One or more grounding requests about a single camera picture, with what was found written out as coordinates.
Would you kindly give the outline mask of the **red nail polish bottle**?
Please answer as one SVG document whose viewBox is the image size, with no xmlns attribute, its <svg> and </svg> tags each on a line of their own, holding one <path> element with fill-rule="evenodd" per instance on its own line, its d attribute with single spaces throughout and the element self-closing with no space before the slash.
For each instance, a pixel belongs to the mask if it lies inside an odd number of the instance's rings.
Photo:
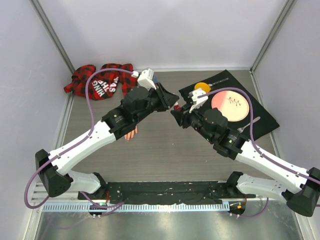
<svg viewBox="0 0 320 240">
<path fill-rule="evenodd" d="M 174 106 L 174 110 L 177 110 L 177 111 L 178 111 L 178 110 L 180 110 L 180 109 L 181 109 L 181 107 L 180 107 L 179 105 L 175 105 L 175 106 Z"/>
</svg>

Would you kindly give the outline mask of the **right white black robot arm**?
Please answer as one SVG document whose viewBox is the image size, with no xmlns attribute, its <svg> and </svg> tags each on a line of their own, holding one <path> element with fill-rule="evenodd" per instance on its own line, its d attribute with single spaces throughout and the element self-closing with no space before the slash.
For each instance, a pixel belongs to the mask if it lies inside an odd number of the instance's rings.
<svg viewBox="0 0 320 240">
<path fill-rule="evenodd" d="M 320 198 L 319 169 L 299 167 L 267 152 L 229 128 L 227 118 L 217 108 L 200 113 L 186 104 L 174 107 L 170 113 L 180 127 L 192 127 L 221 156 L 249 165 L 270 177 L 253 178 L 234 172 L 225 186 L 230 197 L 243 194 L 271 198 L 302 216 L 313 216 Z"/>
</svg>

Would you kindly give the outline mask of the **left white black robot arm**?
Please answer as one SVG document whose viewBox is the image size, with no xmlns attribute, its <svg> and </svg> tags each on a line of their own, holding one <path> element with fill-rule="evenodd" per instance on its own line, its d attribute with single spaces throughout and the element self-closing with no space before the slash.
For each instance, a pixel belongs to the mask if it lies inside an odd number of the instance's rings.
<svg viewBox="0 0 320 240">
<path fill-rule="evenodd" d="M 85 174 L 73 171 L 84 158 L 133 131 L 138 123 L 153 112 L 165 112 L 179 100 L 161 83 L 155 88 L 132 88 L 120 105 L 110 110 L 92 129 L 68 144 L 51 152 L 44 149 L 35 154 L 37 174 L 51 198 L 68 190 L 86 192 L 100 200 L 107 192 L 104 180 L 97 173 Z"/>
</svg>

